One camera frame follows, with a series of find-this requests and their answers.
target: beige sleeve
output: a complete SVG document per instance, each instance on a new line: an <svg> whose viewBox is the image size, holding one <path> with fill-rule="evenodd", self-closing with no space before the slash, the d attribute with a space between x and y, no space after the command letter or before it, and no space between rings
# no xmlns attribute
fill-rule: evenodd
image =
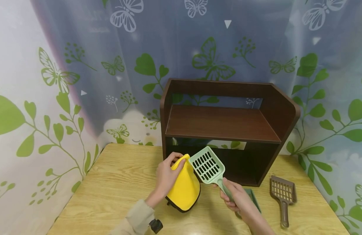
<svg viewBox="0 0 362 235"><path fill-rule="evenodd" d="M154 210L141 199L109 235L144 235L154 218Z"/></svg>

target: wooden table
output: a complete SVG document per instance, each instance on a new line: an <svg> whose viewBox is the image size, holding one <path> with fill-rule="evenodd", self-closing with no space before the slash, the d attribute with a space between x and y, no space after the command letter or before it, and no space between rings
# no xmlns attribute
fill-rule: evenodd
<svg viewBox="0 0 362 235"><path fill-rule="evenodd" d="M107 235L140 198L155 186L155 171L162 161L161 147L109 144L48 235ZM270 176L296 184L298 202L288 207L290 227L280 228L280 208L269 193ZM259 188L252 188L276 234L349 234L297 161L278 156ZM243 221L228 210L211 185L201 184L193 209L180 213L162 201L156 218L164 228L159 235L250 234ZM150 229L146 234L154 234Z"/></svg>

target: backdrop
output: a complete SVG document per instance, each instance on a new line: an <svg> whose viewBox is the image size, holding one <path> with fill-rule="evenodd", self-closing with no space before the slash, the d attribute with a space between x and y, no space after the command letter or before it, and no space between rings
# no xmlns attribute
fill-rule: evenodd
<svg viewBox="0 0 362 235"><path fill-rule="evenodd" d="M302 108L283 153L298 158L347 230L362 234L362 0L0 1L0 32L0 234L45 234L106 143L161 145L159 99L170 77L280 87ZM50 133L32 101L59 119L53 125L50 116ZM261 104L193 95L173 101ZM17 130L22 124L27 129ZM32 154L37 134L50 142L37 146L35 138ZM81 143L81 152L67 154L61 136ZM37 167L29 174L30 164ZM59 194L39 203L31 188L42 192L47 180L31 174L44 172L65 191L56 204ZM58 184L59 176L70 180ZM31 230L29 210L44 218Z"/></svg>

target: wooden shelf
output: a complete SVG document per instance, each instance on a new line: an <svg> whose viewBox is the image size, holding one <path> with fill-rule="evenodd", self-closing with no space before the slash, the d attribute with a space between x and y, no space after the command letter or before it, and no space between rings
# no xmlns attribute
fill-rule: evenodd
<svg viewBox="0 0 362 235"><path fill-rule="evenodd" d="M174 94L262 98L259 109L173 104ZM225 176L260 186L300 117L300 107L271 83L169 79L160 100L163 158L172 151L191 156L203 146L174 146L173 138L245 141L244 150L213 149Z"/></svg>
<svg viewBox="0 0 362 235"><path fill-rule="evenodd" d="M204 146L169 146L168 155L172 152L188 153L190 156L198 153ZM213 149L214 153L225 166L224 177L246 186L258 186L253 172L252 158L245 150Z"/></svg>
<svg viewBox="0 0 362 235"><path fill-rule="evenodd" d="M165 136L280 144L259 109L173 105Z"/></svg>

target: white triangle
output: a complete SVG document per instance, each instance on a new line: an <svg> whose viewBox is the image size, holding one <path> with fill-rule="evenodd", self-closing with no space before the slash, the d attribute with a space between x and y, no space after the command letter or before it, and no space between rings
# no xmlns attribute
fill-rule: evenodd
<svg viewBox="0 0 362 235"><path fill-rule="evenodd" d="M224 20L225 26L228 28L232 20Z"/></svg>
<svg viewBox="0 0 362 235"><path fill-rule="evenodd" d="M320 39L321 39L320 37L314 37L314 38L312 39L313 45L317 44L317 42L318 42Z"/></svg>

